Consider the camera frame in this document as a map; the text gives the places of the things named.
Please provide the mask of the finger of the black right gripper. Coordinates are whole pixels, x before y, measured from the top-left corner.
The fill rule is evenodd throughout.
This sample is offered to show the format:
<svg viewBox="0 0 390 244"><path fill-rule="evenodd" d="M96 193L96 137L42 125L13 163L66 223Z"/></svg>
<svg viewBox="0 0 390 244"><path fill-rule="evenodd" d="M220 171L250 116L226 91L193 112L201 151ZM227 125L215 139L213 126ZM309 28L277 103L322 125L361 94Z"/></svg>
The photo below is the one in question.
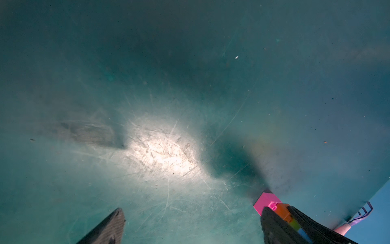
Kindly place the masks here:
<svg viewBox="0 0 390 244"><path fill-rule="evenodd" d="M287 209L314 244L357 244L314 221L294 206L289 206Z"/></svg>

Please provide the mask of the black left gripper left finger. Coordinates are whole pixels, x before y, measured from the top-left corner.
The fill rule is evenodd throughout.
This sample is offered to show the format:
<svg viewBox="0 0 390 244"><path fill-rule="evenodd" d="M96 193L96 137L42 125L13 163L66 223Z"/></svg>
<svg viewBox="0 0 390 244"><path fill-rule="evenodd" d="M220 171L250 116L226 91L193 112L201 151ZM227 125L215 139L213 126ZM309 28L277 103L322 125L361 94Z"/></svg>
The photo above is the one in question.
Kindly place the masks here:
<svg viewBox="0 0 390 244"><path fill-rule="evenodd" d="M117 208L77 244L121 244L125 223L122 208Z"/></svg>

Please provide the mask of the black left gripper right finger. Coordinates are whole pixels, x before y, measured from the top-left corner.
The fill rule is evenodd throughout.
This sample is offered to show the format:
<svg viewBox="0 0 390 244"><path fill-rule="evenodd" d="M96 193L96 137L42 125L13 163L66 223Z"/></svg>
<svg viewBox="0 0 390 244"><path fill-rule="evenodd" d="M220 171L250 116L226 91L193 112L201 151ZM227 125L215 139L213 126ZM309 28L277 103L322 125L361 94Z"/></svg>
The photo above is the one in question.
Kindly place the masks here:
<svg viewBox="0 0 390 244"><path fill-rule="evenodd" d="M265 244L309 244L269 207L263 209L261 226Z"/></svg>

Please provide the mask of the orange lego brick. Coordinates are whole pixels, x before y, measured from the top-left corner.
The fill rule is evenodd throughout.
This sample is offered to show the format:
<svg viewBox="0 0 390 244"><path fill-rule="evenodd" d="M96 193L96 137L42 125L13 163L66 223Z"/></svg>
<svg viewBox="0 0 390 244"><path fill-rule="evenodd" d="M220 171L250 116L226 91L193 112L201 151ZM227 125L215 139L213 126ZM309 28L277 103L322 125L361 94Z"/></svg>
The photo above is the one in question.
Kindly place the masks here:
<svg viewBox="0 0 390 244"><path fill-rule="evenodd" d="M291 223L294 219L288 210L289 206L290 205L287 203L277 203L276 209L274 210L274 212L287 223Z"/></svg>

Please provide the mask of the large magenta lego brick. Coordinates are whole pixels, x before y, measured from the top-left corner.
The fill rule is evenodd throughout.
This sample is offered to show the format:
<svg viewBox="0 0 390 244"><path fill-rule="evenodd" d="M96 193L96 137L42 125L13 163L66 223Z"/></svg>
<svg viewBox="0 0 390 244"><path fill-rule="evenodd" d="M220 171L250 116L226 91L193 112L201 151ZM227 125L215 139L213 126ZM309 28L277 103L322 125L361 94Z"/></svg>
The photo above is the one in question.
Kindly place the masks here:
<svg viewBox="0 0 390 244"><path fill-rule="evenodd" d="M262 216L265 207L270 208L272 211L276 211L279 203L282 203L282 201L275 194L263 192L255 202L254 209Z"/></svg>

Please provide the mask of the dark blue lego brick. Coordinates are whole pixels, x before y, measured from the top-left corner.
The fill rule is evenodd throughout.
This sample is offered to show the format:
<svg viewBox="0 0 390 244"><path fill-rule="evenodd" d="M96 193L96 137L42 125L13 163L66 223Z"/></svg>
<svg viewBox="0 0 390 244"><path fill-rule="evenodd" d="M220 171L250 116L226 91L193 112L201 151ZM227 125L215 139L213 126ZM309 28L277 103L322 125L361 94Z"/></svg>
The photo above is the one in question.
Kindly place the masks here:
<svg viewBox="0 0 390 244"><path fill-rule="evenodd" d="M302 228L300 228L297 232L305 241L307 241L309 244L313 244L313 241Z"/></svg>

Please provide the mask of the lime green lego brick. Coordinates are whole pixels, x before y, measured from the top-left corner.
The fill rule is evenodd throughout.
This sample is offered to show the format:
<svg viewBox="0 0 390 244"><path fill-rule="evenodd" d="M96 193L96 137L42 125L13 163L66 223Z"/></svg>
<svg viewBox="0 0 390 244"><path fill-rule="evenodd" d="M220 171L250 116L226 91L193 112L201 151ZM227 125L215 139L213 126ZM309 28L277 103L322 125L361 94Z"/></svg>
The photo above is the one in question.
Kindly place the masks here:
<svg viewBox="0 0 390 244"><path fill-rule="evenodd" d="M292 219L292 220L289 222L289 225L290 225L295 231L299 231L299 230L301 229L300 224L299 224L295 219Z"/></svg>

